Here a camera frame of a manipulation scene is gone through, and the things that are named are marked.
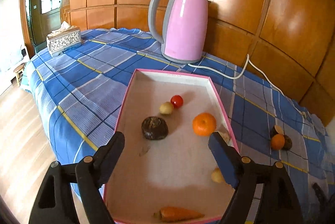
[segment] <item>ornate silver tissue box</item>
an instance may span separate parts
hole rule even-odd
[[[68,29],[51,33],[46,37],[46,45],[53,58],[70,47],[80,46],[80,28],[70,26]]]

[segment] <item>table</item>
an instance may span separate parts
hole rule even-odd
[[[82,32],[83,44],[51,58],[42,50],[27,63],[21,88],[32,92],[51,147],[61,164],[93,155],[114,132],[119,109],[136,68],[180,71],[211,77],[232,125],[241,155],[260,164],[281,161],[292,180],[306,218],[318,208],[311,185],[326,195],[335,191],[335,165],[330,139],[321,121],[250,72],[237,79],[166,60],[160,44],[139,29],[93,29]],[[229,76],[241,68],[203,53],[202,66]],[[294,106],[306,113],[303,117]],[[290,151],[270,147],[270,130],[279,125]],[[79,194],[77,185],[73,185]],[[257,186],[248,220],[253,221],[261,197]]]

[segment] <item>gray kettle handle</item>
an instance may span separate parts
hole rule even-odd
[[[161,35],[157,33],[155,23],[156,23],[156,13],[160,0],[151,0],[148,11],[148,25],[151,35],[160,43],[164,43],[164,39]]]

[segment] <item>small wooden stool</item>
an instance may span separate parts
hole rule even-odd
[[[23,70],[24,70],[24,66],[26,64],[25,63],[22,63],[20,64],[19,66],[17,66],[13,72],[16,74],[16,82],[17,82],[17,85],[20,86],[20,76],[19,76],[19,73],[23,73]]]

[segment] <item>carrot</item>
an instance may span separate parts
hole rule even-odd
[[[158,218],[163,222],[191,220],[204,216],[205,215],[196,211],[171,206],[163,207],[160,209],[159,212],[154,213],[154,217]]]

